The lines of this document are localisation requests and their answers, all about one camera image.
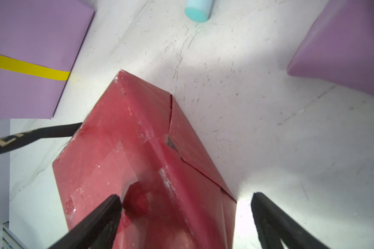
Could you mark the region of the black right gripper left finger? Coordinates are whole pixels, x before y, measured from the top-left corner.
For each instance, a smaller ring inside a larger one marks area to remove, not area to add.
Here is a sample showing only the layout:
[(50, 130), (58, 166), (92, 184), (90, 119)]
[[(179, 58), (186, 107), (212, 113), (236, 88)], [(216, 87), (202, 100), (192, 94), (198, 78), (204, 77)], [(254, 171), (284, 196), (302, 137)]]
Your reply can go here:
[(51, 249), (111, 249), (121, 215), (120, 197), (111, 195)]

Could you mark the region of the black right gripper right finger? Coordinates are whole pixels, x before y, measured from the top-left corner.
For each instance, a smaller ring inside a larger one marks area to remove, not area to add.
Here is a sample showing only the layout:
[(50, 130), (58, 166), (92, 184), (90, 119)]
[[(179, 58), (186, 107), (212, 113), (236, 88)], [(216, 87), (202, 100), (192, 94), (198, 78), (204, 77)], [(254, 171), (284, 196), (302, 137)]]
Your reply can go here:
[(327, 249), (263, 193), (254, 193), (251, 210), (263, 249)]

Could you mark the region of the red gift box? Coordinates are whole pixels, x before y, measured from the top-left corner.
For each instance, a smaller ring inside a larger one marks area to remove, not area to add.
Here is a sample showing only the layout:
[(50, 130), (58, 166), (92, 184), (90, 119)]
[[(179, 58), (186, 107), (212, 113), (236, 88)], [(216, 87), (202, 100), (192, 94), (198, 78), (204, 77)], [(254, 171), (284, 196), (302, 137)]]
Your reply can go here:
[(236, 200), (174, 96), (120, 71), (53, 163), (73, 229), (110, 195), (116, 249), (230, 249)]

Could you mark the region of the black lettered ribbon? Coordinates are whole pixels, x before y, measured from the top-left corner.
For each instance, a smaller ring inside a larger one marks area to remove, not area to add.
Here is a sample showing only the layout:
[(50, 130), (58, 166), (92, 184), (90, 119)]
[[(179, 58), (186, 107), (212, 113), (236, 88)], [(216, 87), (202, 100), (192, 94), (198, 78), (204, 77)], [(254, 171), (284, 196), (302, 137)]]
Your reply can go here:
[(40, 139), (72, 137), (81, 126), (82, 122), (45, 127), (0, 138), (0, 154), (19, 149)]

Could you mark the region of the yellow satin ribbon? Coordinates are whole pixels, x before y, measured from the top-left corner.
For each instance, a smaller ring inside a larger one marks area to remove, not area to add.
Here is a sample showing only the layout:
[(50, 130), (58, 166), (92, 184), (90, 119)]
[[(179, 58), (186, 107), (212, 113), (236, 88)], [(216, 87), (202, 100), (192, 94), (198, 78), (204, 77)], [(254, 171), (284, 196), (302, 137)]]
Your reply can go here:
[(55, 70), (53, 68), (0, 55), (0, 79), (11, 78), (19, 75), (27, 75), (55, 81), (67, 81), (70, 72)]

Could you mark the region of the large purple gift box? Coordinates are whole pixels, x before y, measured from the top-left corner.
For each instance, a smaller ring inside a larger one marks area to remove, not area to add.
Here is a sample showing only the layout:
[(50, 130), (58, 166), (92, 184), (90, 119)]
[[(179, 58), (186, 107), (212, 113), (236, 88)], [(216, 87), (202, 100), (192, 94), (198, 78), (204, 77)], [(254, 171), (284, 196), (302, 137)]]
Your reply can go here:
[[(71, 71), (94, 15), (82, 1), (0, 1), (0, 55)], [(67, 81), (0, 79), (0, 119), (50, 119)]]

